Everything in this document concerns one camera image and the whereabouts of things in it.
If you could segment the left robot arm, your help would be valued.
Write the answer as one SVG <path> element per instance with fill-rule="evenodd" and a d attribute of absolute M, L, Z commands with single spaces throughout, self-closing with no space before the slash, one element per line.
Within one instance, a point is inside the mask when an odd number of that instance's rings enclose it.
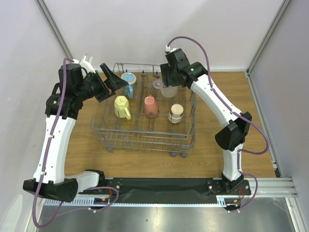
<path fill-rule="evenodd" d="M 23 190 L 35 196 L 72 202 L 77 193 L 91 189 L 102 193 L 106 188 L 103 171 L 87 169 L 81 174 L 65 176 L 64 166 L 70 135 L 83 107 L 83 102 L 96 98 L 102 102 L 127 86 L 128 82 L 101 64 L 107 79 L 78 63 L 65 63 L 58 70 L 59 82 L 46 101 L 46 130 L 37 169 L 25 180 Z"/>

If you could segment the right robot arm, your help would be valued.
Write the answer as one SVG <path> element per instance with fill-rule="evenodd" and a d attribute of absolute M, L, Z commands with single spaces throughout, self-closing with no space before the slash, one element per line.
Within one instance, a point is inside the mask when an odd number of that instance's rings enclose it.
<path fill-rule="evenodd" d="M 196 93 L 217 117 L 222 129 L 215 135 L 223 150 L 222 188 L 227 194 L 239 190 L 244 175 L 241 149 L 249 132 L 252 115 L 235 107 L 213 82 L 210 72 L 200 62 L 190 63 L 180 48 L 165 49 L 167 62 L 160 65 L 166 87 L 183 86 Z"/>

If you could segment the clear glass cup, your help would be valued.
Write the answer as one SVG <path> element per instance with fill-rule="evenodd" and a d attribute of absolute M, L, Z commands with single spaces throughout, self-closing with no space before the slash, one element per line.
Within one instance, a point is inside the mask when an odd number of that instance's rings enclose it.
<path fill-rule="evenodd" d="M 164 83 L 161 79 L 156 79 L 152 83 L 150 95 L 155 99 L 160 97 L 161 89 L 164 87 Z"/>

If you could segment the pale yellow mug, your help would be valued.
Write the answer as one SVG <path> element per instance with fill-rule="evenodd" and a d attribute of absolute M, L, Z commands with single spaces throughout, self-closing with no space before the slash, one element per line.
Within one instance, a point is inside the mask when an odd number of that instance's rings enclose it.
<path fill-rule="evenodd" d="M 114 112 L 118 118 L 131 119 L 128 99 L 125 96 L 117 96 L 114 101 Z"/>

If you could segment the pink patterned mug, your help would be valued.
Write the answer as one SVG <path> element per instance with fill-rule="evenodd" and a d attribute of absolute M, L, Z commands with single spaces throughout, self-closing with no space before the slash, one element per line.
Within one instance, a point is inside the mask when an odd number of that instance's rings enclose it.
<path fill-rule="evenodd" d="M 148 117 L 156 117 L 159 113 L 156 99 L 152 95 L 144 99 L 144 112 Z"/>

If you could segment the beige steel-lined tumbler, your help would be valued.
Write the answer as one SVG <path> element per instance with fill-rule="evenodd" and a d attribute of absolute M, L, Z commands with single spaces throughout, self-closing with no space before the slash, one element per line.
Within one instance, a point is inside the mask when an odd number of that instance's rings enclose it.
<path fill-rule="evenodd" d="M 170 108 L 168 119 L 171 123 L 180 123 L 183 117 L 184 108 L 180 104 L 173 104 Z"/>

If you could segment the blue butterfly mug orange inside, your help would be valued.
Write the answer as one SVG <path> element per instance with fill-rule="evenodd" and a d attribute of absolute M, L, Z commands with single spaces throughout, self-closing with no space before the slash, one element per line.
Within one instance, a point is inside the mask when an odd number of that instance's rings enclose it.
<path fill-rule="evenodd" d="M 136 76 L 131 72 L 125 72 L 121 75 L 121 79 L 125 80 L 128 85 L 123 87 L 123 94 L 132 99 L 134 97 L 134 89 L 136 84 Z"/>

